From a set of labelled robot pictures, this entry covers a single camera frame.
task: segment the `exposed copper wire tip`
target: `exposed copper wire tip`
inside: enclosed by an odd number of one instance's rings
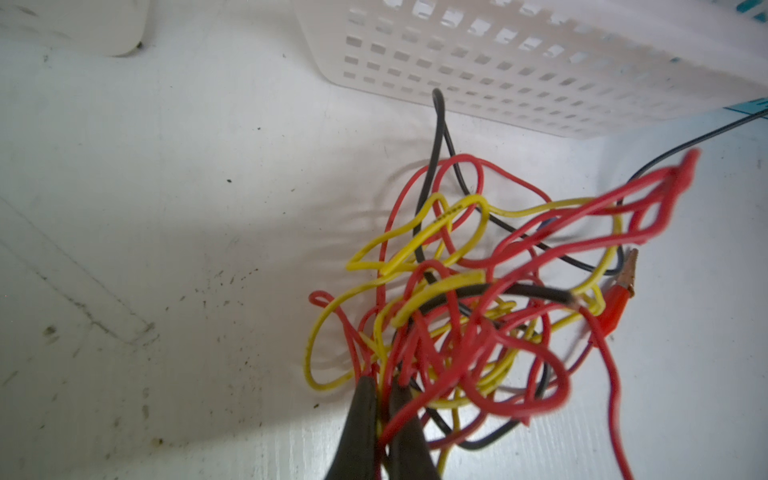
[[[637,265],[637,248],[633,248],[627,261],[624,262],[624,268],[616,276],[616,284],[629,291],[630,297],[634,296],[634,270]]]

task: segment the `white plastic basket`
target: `white plastic basket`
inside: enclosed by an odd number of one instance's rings
[[[451,111],[564,137],[768,96],[768,28],[743,0],[293,3],[334,83],[423,104],[440,87]]]

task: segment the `red wire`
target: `red wire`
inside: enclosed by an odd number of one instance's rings
[[[378,458],[382,458],[386,445],[411,418],[418,415],[420,409],[433,400],[449,399],[457,387],[480,409],[480,412],[475,420],[460,431],[430,442],[431,448],[444,448],[462,442],[479,429],[485,418],[491,414],[527,422],[533,415],[540,415],[559,408],[567,400],[570,392],[570,376],[581,367],[594,347],[600,350],[611,381],[608,403],[611,444],[622,475],[625,480],[632,479],[619,432],[618,406],[621,397],[621,383],[615,362],[601,334],[599,322],[594,315],[585,308],[581,308],[580,312],[587,319],[591,328],[592,340],[574,365],[567,369],[563,362],[549,349],[551,324],[548,314],[551,311],[561,309],[561,305],[546,303],[542,300],[529,300],[525,308],[508,313],[493,323],[486,318],[485,313],[491,308],[495,299],[514,283],[527,281],[543,285],[538,276],[539,269],[559,257],[625,243],[644,243],[658,235],[669,224],[677,199],[690,186],[699,156],[698,150],[691,150],[678,167],[661,168],[651,172],[579,207],[558,208],[539,214],[517,231],[503,238],[488,257],[461,259],[458,262],[459,266],[485,270],[487,277],[492,279],[490,286],[481,296],[461,300],[465,305],[472,308],[472,314],[466,323],[461,324],[462,314],[458,308],[459,299],[455,291],[447,292],[447,302],[426,314],[416,310],[411,315],[409,324],[396,330],[392,351],[383,372],[379,372],[378,363],[372,362],[373,352],[362,341],[360,333],[370,318],[381,312],[387,305],[387,286],[377,287],[376,304],[361,318],[357,328],[353,327],[341,308],[336,309],[335,314],[343,325],[356,379],[359,379],[361,375],[372,375],[382,384],[381,411],[383,412],[382,420],[386,424],[379,437]],[[550,197],[536,186],[509,174],[488,161],[467,154],[457,155],[439,162],[439,169],[435,173],[435,181],[432,186],[433,192],[439,191],[441,182],[448,170],[453,165],[460,163],[471,164],[475,168],[479,194],[482,193],[485,186],[485,169],[487,168],[537,194],[544,202],[551,201]],[[427,167],[420,168],[406,182],[392,208],[385,231],[392,229],[406,196],[426,171]],[[618,200],[646,189],[650,190],[642,198],[620,206],[616,205]],[[645,217],[653,211],[652,207],[657,207],[654,218],[648,225],[643,226]],[[453,221],[451,230],[460,228],[475,208],[475,205],[468,207],[458,219]],[[442,214],[442,208],[438,203],[434,204],[433,210],[437,216]],[[565,227],[571,226],[574,222],[589,216],[616,214],[631,215],[627,231],[624,233],[574,241],[552,247],[541,253],[534,250],[535,245]],[[454,253],[456,248],[452,242],[451,230],[443,227],[437,234],[427,239],[424,245],[441,240],[445,243],[447,251]],[[526,238],[522,237],[524,233],[528,235]],[[387,242],[384,242],[379,250],[379,261],[386,261],[386,249]],[[513,258],[518,258],[524,252],[530,254],[530,260],[507,272],[501,278],[494,278],[494,272],[499,265]],[[399,301],[389,310],[382,328],[389,325],[394,315],[411,298],[416,287],[423,280],[424,274],[428,271],[441,278],[447,278],[458,273],[457,270],[447,268],[437,260],[421,262],[408,278],[402,301]],[[330,301],[333,301],[333,297],[322,291],[310,295],[310,302],[318,306],[327,306]],[[538,318],[541,318],[543,326],[540,343],[532,343],[517,337],[518,327],[528,325]],[[430,334],[431,325],[446,320],[450,323],[451,329],[445,335],[433,339]],[[534,361],[526,382],[526,390],[504,400],[496,400],[493,392],[484,396],[478,390],[478,382],[482,377],[484,368],[491,361],[491,358],[503,358],[510,349],[524,350],[534,355]],[[536,379],[545,362],[554,371],[554,379],[548,386],[554,391],[543,399],[536,399]],[[393,383],[398,381],[401,386],[405,386],[412,380],[421,383],[423,393],[403,406],[391,419],[387,419],[389,393]]]

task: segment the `white tabletop surface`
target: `white tabletop surface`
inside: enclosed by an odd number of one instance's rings
[[[0,478],[322,478],[351,389],[303,382],[306,297],[360,282],[343,264],[429,155],[432,110],[330,84],[280,1],[154,2],[126,58],[3,41],[0,65]],[[448,121],[566,198],[739,117],[591,141]],[[637,478],[768,468],[768,121],[703,149],[611,342]],[[599,356],[573,389],[445,478],[617,478]]]

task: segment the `white table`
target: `white table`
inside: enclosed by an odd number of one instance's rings
[[[325,81],[286,2],[155,2],[144,45],[0,43],[0,478],[322,478],[350,390],[303,382],[306,296],[360,281],[343,263],[429,155],[434,114]],[[459,150],[566,198],[739,117],[592,141],[448,121]],[[765,478],[766,133],[706,143],[641,249],[611,342],[637,478]],[[616,478],[606,397],[595,355],[567,408],[445,477]]]

